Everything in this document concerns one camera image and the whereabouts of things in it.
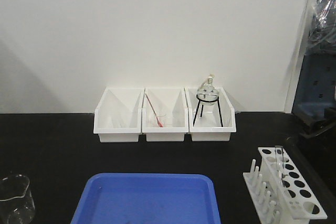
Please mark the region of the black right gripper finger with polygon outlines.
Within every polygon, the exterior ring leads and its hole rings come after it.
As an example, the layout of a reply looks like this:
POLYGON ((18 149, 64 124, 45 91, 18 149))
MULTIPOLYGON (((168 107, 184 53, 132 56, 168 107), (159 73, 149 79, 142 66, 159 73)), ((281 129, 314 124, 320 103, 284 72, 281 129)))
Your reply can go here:
POLYGON ((335 108, 326 108, 324 110, 325 119, 332 119, 332 118, 335 118, 335 116, 336 116, 335 108))
POLYGON ((326 132, 330 132, 335 128, 335 119, 329 121, 323 121, 318 124, 317 127, 311 130, 309 133, 301 133, 300 135, 304 138, 315 138, 326 132))

